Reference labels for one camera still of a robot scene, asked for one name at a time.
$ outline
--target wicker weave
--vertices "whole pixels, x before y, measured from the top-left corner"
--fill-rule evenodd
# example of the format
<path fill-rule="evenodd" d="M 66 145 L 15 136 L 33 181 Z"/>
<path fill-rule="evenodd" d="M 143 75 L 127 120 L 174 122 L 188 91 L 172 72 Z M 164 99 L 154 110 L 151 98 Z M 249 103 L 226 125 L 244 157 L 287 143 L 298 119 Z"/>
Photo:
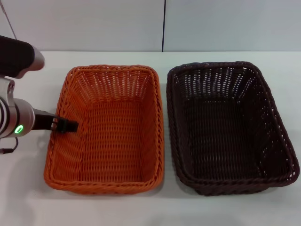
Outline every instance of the wicker weave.
<path fill-rule="evenodd" d="M 293 183 L 298 160 L 271 91 L 248 62 L 173 68 L 167 107 L 177 176 L 199 194 L 250 194 Z"/>
<path fill-rule="evenodd" d="M 163 177 L 163 116 L 157 73 L 147 66 L 73 68 L 56 114 L 77 133 L 52 132 L 46 183 L 79 194 L 135 194 Z"/>

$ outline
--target brown wicker basket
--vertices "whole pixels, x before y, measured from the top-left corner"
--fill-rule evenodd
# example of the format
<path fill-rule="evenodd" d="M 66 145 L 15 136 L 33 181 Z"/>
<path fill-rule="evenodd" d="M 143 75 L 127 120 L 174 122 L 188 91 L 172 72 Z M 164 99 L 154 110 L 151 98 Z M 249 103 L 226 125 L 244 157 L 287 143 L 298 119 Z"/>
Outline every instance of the brown wicker basket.
<path fill-rule="evenodd" d="M 192 63 L 167 79 L 176 173 L 199 194 L 250 194 L 296 181 L 293 146 L 260 70 Z"/>

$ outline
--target white wall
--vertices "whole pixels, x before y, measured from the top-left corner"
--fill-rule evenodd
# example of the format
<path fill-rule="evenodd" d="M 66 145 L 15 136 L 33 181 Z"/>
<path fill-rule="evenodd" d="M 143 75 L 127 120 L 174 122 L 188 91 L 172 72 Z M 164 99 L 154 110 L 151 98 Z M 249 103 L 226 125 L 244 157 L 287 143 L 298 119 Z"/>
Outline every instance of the white wall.
<path fill-rule="evenodd" d="M 161 50 L 164 0 L 2 3 L 16 38 L 41 50 Z"/>
<path fill-rule="evenodd" d="M 301 51 L 300 0 L 166 0 L 164 51 Z"/>
<path fill-rule="evenodd" d="M 1 9 L 1 3 L 0 3 L 0 35 L 6 36 L 9 38 L 14 38 L 13 32 L 10 29 L 10 26 L 5 17 L 5 14 Z"/>
<path fill-rule="evenodd" d="M 41 50 L 161 51 L 164 0 L 1 1 Z M 244 50 L 301 51 L 301 0 L 166 0 L 164 51 Z"/>

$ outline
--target green indicator light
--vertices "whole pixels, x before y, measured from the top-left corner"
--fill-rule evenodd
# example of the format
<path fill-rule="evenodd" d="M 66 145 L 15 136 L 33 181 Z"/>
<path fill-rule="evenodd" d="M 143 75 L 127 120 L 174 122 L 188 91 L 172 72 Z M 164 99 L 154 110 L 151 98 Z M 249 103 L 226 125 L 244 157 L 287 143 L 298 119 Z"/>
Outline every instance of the green indicator light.
<path fill-rule="evenodd" d="M 23 126 L 20 125 L 15 129 L 15 133 L 21 133 L 22 130 L 23 130 Z"/>

